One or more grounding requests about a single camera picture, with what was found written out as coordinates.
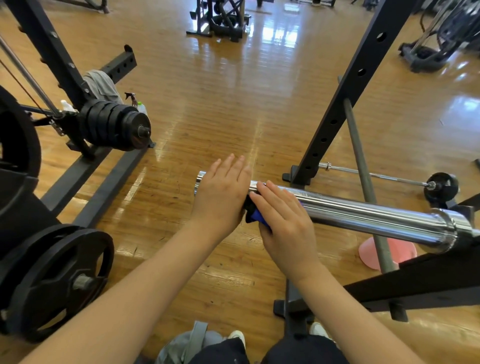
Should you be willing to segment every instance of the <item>forearm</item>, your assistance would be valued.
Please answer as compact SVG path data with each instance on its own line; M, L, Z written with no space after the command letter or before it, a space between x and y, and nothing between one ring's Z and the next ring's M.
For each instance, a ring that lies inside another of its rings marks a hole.
M23 364L132 364L156 322L216 246L186 225L152 258L76 315Z
M423 364L389 329L358 303L322 265L298 282L305 302L351 364Z

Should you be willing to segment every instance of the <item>hand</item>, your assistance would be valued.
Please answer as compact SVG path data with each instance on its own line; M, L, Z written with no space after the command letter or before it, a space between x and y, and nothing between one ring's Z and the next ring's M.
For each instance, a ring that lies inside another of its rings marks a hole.
M216 244L229 236L240 224L243 203L248 194L252 169L240 156L235 163L230 154L222 163L218 159L202 178L193 203L191 224L212 235Z
M298 199L272 182L257 182L260 194L250 192L271 231L259 223L264 246L275 264L294 284L316 274L318 259L313 224Z

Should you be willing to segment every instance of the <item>cable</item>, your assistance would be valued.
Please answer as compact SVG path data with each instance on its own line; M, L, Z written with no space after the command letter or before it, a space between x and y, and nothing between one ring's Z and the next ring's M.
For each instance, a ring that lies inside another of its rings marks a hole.
M7 72L10 74L10 76L13 77L13 79L18 83L18 85L25 91L25 93L28 95L28 97L35 103L35 105L42 111L42 113L45 115L45 117L49 118L49 116L43 111L43 109L40 107L40 105L35 101L35 99L28 93L26 88L22 85L22 83L18 80L18 78L15 77L15 75L10 71L10 69L7 67L5 63L0 59L0 63L2 66L7 70Z

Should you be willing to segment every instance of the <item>plastic bottle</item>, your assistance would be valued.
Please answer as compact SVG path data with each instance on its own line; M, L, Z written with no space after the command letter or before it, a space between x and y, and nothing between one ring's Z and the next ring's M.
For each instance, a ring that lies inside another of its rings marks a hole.
M137 109L138 109L139 112L142 112L142 113L144 113L145 115L148 115L148 114L147 114L147 109L146 109L145 105L142 104L140 101L138 101Z
M63 111L72 111L76 112L72 105L70 105L66 100L60 100L61 105L63 106Z

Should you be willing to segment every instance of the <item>person's left hand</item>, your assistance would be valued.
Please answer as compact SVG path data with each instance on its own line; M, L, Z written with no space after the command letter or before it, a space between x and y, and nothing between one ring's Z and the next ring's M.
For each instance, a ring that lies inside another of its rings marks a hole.
M218 159L202 178L193 203L190 224L211 235L220 243L240 224L243 203L248 194L252 169L245 157L230 154L222 163Z

